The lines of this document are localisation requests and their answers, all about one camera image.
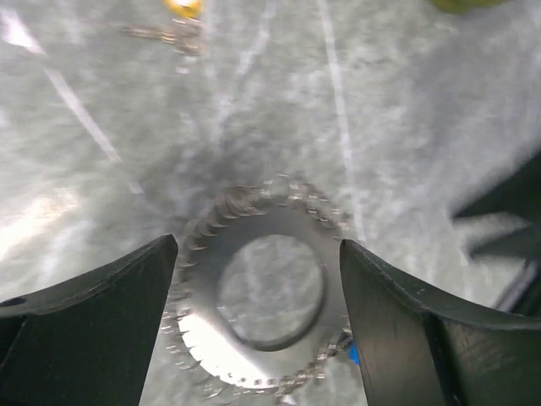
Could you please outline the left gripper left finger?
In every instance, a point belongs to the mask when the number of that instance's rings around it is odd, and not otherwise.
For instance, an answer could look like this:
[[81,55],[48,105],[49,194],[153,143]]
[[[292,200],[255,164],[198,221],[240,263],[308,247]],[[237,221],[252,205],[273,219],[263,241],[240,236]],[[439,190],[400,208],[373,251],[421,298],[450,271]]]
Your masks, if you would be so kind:
[[137,405],[178,245],[164,235],[1,303],[3,405]]

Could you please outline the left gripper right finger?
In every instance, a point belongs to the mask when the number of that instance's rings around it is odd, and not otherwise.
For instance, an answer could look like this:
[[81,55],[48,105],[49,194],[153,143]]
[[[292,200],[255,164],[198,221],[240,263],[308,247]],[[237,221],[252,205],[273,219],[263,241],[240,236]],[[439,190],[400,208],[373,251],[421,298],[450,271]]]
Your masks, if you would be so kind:
[[539,404],[539,318],[461,299],[349,239],[340,269],[369,404]]

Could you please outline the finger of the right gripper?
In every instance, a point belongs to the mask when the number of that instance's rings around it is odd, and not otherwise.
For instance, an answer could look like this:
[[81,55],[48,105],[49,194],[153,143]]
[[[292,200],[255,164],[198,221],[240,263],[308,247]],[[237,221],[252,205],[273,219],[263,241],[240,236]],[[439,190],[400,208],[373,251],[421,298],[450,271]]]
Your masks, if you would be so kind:
[[452,217],[480,217],[501,212],[525,220],[540,219],[540,151],[508,178],[460,206]]
[[479,241],[469,252],[471,257],[484,255],[540,261],[540,224],[534,223],[505,235]]

